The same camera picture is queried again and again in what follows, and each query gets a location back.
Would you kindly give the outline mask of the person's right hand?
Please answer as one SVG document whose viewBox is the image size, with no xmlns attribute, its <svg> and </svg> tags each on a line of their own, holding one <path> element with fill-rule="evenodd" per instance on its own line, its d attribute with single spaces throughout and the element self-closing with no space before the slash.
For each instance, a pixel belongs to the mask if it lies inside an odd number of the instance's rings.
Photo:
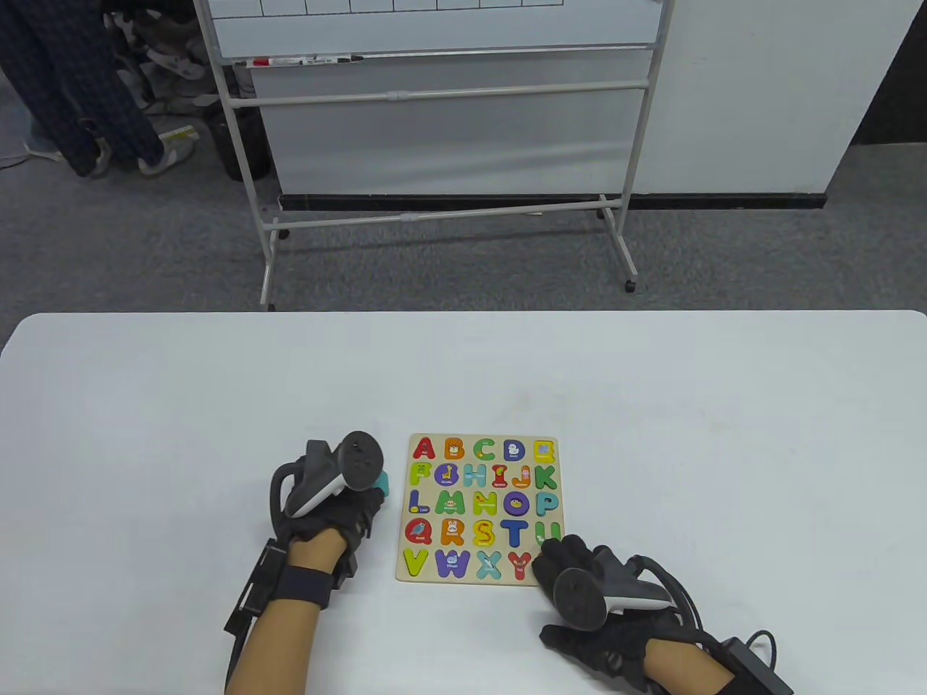
<svg viewBox="0 0 927 695">
<path fill-rule="evenodd" d="M 640 579 L 639 558 L 619 560 L 610 547 L 590 549 L 568 535 L 543 542 L 531 569 L 560 617 L 540 631 L 546 648 L 642 692 L 656 685 L 673 694 L 723 693 L 734 681 L 691 642 L 672 593 Z"/>
</svg>

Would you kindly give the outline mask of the person's left hand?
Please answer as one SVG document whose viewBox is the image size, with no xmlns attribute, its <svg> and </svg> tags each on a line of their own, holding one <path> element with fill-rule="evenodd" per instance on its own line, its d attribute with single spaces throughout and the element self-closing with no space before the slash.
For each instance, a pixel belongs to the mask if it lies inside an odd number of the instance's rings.
<svg viewBox="0 0 927 695">
<path fill-rule="evenodd" d="M 371 535 L 375 514 L 388 494 L 384 462 L 380 444 L 367 431 L 351 431 L 335 449 L 327 441 L 309 440 L 305 453 L 277 468 L 269 483 L 276 546 L 337 530 L 345 551 L 335 565 L 334 587 L 354 577 L 356 550 Z"/>
</svg>

